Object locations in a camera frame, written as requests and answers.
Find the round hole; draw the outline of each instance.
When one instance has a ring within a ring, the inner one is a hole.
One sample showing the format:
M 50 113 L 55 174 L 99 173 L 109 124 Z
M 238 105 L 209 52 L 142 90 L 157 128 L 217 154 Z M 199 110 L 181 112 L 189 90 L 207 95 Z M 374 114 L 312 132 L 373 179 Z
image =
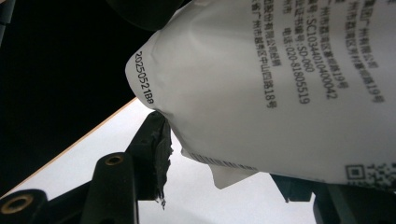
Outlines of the round hole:
M 106 160 L 107 165 L 117 165 L 123 162 L 122 156 L 112 156 Z
M 33 198 L 34 197 L 31 194 L 22 194 L 20 196 L 12 198 L 11 200 L 3 204 L 3 206 L 1 207 L 1 213 L 6 215 L 20 212 L 25 207 L 29 206 L 29 204 L 33 201 Z

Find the white packaging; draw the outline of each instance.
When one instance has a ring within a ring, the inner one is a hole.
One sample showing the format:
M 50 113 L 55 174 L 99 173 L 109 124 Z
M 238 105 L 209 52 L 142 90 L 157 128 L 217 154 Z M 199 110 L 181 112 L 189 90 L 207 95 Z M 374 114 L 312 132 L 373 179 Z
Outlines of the white packaging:
M 259 171 L 395 188 L 392 2 L 192 1 L 126 74 L 219 188 Z

